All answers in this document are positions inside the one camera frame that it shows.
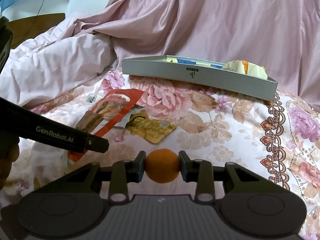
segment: food wrapper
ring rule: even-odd
[[[245,60],[230,61],[222,69],[234,71],[237,73],[247,74],[258,78],[268,79],[266,69]]]
[[[133,114],[137,114],[143,109],[143,106],[135,105],[133,108],[122,118],[121,122],[117,123],[115,127],[125,128],[127,123],[131,120],[130,117]]]
[[[77,123],[76,129],[103,137],[122,120],[143,93],[143,91],[137,89],[111,90],[84,114]],[[68,158],[77,162],[84,153],[68,151]]]
[[[149,119],[144,110],[138,114],[133,114],[126,125],[127,130],[154,144],[159,143],[176,128],[168,121]]]

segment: floral bedsheet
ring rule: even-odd
[[[34,142],[22,139],[20,157],[13,164],[0,205],[20,200],[28,192],[89,162],[111,166],[121,159],[134,159],[169,148],[185,150],[191,159],[202,158],[213,165],[233,161],[269,179],[305,202],[308,215],[300,232],[304,239],[320,239],[320,118],[301,98],[277,91],[273,102],[264,102],[234,92],[185,82],[127,76],[121,69],[103,74],[68,94],[36,106],[32,111],[74,126],[86,111],[88,94],[111,89],[137,88],[145,91],[138,102],[149,116],[169,120],[177,129],[159,144],[113,128],[105,135],[110,142],[104,154],[87,152],[76,164],[68,164],[64,151],[55,158],[33,154]],[[181,176],[163,185],[144,176],[139,184],[128,185],[131,194],[193,194],[194,183]],[[217,195],[223,189],[217,184]],[[101,196],[106,197],[108,183]]]

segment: orange package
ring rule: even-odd
[[[103,137],[132,109],[143,95],[137,89],[115,89],[105,95],[87,111],[76,125],[76,129]],[[68,158],[77,162],[84,154],[68,151]]]

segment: screw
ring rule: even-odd
[[[126,200],[127,197],[125,196],[125,194],[116,193],[116,194],[111,195],[110,198],[114,202],[122,202],[122,201]]]
[[[209,202],[209,201],[213,200],[213,196],[208,193],[199,194],[197,198],[201,202]]]

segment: gray tray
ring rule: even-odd
[[[196,61],[217,67],[166,62],[167,57]],[[274,100],[278,85],[278,82],[274,79],[268,77],[265,80],[218,68],[222,66],[224,66],[224,63],[169,55],[122,60],[124,74],[191,82],[238,92],[267,101]]]

